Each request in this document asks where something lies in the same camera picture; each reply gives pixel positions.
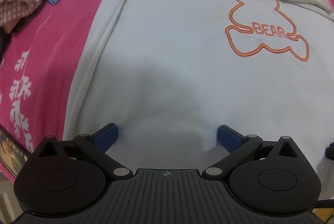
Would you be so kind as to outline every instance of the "triangular cutout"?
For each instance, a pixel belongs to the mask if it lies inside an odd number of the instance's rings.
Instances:
[[[49,157],[49,156],[55,156],[57,154],[58,153],[56,149],[54,148],[53,144],[49,142],[49,143],[46,143],[43,150],[39,154],[39,157]]]
[[[278,155],[297,158],[289,143],[284,143]]]

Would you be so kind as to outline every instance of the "yellow object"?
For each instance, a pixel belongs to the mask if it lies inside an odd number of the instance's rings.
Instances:
[[[327,222],[334,213],[334,208],[315,209],[313,213],[322,221]]]

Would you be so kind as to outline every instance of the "blue rubber tip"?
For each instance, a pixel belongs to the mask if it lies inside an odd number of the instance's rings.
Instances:
[[[217,138],[220,145],[222,145],[229,153],[234,152],[243,145],[243,141],[240,138],[222,126],[218,127]]]
[[[114,124],[101,133],[98,137],[96,137],[94,139],[93,145],[105,153],[117,141],[117,138],[118,128],[117,125]]]

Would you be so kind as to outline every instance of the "smartphone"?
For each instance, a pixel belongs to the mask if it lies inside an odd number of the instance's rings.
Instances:
[[[0,125],[0,161],[15,178],[30,155],[31,153]]]

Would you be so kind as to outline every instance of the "orange embroidery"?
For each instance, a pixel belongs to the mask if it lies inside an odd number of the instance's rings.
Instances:
[[[299,34],[296,35],[297,27],[296,27],[295,23],[287,15],[285,15],[283,12],[281,12],[279,10],[280,2],[278,0],[276,0],[277,4],[276,4],[276,7],[275,7],[274,10],[291,23],[291,25],[293,27],[293,31],[291,33],[285,33],[284,29],[280,26],[277,26],[277,30],[276,30],[274,25],[270,25],[270,29],[271,29],[272,34],[268,34],[267,31],[269,31],[269,29],[267,27],[269,27],[269,25],[259,24],[259,23],[253,22],[252,27],[250,27],[250,26],[238,23],[237,21],[234,20],[233,14],[236,10],[238,10],[239,8],[244,6],[245,3],[243,3],[240,0],[235,0],[235,1],[237,1],[238,4],[236,6],[234,6],[228,14],[228,17],[229,17],[231,23],[233,23],[234,25],[230,25],[230,26],[226,27],[225,28],[225,34],[228,38],[228,42],[229,42],[232,50],[237,55],[239,55],[241,57],[249,57],[249,56],[252,56],[252,55],[255,55],[255,54],[259,53],[262,49],[266,49],[266,50],[270,51],[271,53],[286,53],[286,52],[290,51],[300,61],[303,61],[303,62],[308,61],[309,52],[310,52],[309,43],[303,36],[301,36]],[[236,46],[233,43],[233,40],[232,40],[230,32],[229,32],[231,29],[234,29],[234,30],[238,31],[239,33],[252,34],[252,33],[255,32],[257,34],[264,34],[266,36],[275,36],[275,34],[277,34],[277,36],[279,36],[279,37],[283,36],[283,37],[285,37],[285,38],[287,38],[291,41],[295,41],[295,42],[298,41],[299,39],[301,39],[306,45],[306,56],[304,58],[300,57],[299,55],[297,55],[294,52],[294,50],[290,46],[287,46],[287,47],[282,48],[282,49],[273,49],[273,48],[270,48],[269,46],[267,46],[265,43],[260,43],[260,45],[255,50],[253,50],[251,52],[242,53],[236,48]]]

